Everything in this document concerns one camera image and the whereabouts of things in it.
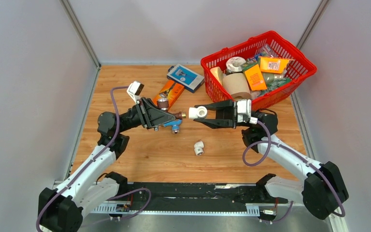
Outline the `white pipe elbow fitting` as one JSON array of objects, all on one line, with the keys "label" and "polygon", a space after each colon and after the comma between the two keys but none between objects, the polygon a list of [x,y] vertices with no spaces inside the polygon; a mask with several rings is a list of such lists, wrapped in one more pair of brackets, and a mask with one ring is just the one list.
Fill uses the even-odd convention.
[{"label": "white pipe elbow fitting", "polygon": [[194,144],[194,152],[195,152],[195,155],[196,156],[200,156],[204,153],[204,143],[203,141],[197,141],[195,144]]},{"label": "white pipe elbow fitting", "polygon": [[208,110],[204,106],[189,107],[188,118],[190,119],[205,119],[208,115]]}]

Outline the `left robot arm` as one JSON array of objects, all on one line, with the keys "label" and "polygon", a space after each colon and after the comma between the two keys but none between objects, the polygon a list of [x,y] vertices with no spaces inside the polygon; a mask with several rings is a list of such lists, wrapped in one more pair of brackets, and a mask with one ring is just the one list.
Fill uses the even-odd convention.
[{"label": "left robot arm", "polygon": [[98,117],[100,139],[89,157],[55,189],[45,188],[39,195],[36,230],[45,227],[53,232],[76,232],[84,218],[104,201],[123,200],[128,187],[111,172],[99,184],[95,180],[125,151],[129,137],[123,131],[142,126],[158,128],[181,119],[182,113],[170,113],[162,104],[156,106],[150,98],[139,98],[126,113],[103,112]]}]

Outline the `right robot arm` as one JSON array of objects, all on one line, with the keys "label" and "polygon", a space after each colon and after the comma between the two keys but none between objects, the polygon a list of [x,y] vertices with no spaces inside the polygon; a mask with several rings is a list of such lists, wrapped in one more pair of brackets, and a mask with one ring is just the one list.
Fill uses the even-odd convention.
[{"label": "right robot arm", "polygon": [[246,148],[242,160],[246,166],[255,167],[270,158],[297,178],[292,181],[275,174],[266,175],[256,189],[260,201],[266,203],[273,198],[283,198],[301,203],[321,220],[330,215],[345,217],[343,203],[348,200],[349,193],[339,167],[331,161],[314,160],[279,139],[275,111],[253,110],[250,100],[225,100],[195,105],[188,113],[190,119],[211,129],[244,127],[241,133]]}]

